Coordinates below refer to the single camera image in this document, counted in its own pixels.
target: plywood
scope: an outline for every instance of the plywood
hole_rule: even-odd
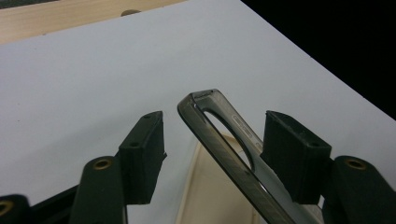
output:
[[[0,9],[0,44],[146,11],[183,0],[61,0]]]
[[[224,135],[234,150],[244,156],[236,140]],[[260,215],[198,143],[186,182],[176,224],[259,224]]]

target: white surface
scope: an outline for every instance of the white surface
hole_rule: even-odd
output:
[[[35,204],[76,185],[86,162],[162,110],[168,157],[151,204],[128,216],[175,223],[196,144],[177,103],[212,88],[257,134],[265,110],[291,115],[395,189],[393,119],[241,2],[190,0],[0,46],[0,195]]]

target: metal bar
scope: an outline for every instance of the metal bar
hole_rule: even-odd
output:
[[[249,128],[220,91],[193,92],[178,104],[177,111],[215,161],[267,222],[318,222],[318,219],[304,206],[291,201],[281,181],[260,158],[262,140]],[[230,130],[247,154],[251,170],[204,112],[215,116]]]
[[[77,188],[78,186],[74,186],[32,206],[35,222],[40,224],[68,223]]]

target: brass insert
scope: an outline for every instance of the brass insert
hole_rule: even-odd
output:
[[[14,206],[14,202],[3,200],[0,201],[0,217],[9,212]]]
[[[108,159],[101,159],[99,161],[97,161],[94,165],[93,165],[93,169],[95,170],[105,170],[107,167],[109,167],[111,165],[111,160]]]
[[[366,164],[363,161],[358,161],[353,159],[347,159],[346,165],[357,170],[365,170],[367,168]]]

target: wooden table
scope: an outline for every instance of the wooden table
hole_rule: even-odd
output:
[[[183,0],[59,0],[0,9],[0,44],[146,11]]]

